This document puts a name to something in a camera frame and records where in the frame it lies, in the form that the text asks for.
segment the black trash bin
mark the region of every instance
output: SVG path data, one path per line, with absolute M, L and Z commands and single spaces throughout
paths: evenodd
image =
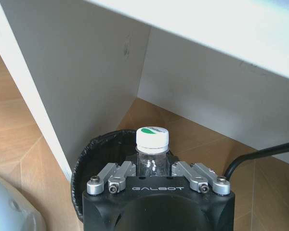
M 82 193 L 87 181 L 107 163 L 121 165 L 126 156 L 136 154 L 136 131 L 119 130 L 92 139 L 80 154 L 71 179 L 72 202 L 79 220 L 83 221 Z

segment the white cabinet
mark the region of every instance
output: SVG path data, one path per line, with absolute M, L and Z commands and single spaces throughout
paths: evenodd
M 67 178 L 137 96 L 257 149 L 289 141 L 289 0 L 0 0 L 0 54 Z

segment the plastic water bottle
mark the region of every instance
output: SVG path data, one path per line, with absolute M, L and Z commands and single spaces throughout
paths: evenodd
M 142 177 L 168 176 L 166 158 L 169 144 L 167 129 L 159 127 L 139 128 L 136 132 L 136 150 L 138 152 L 137 175 Z

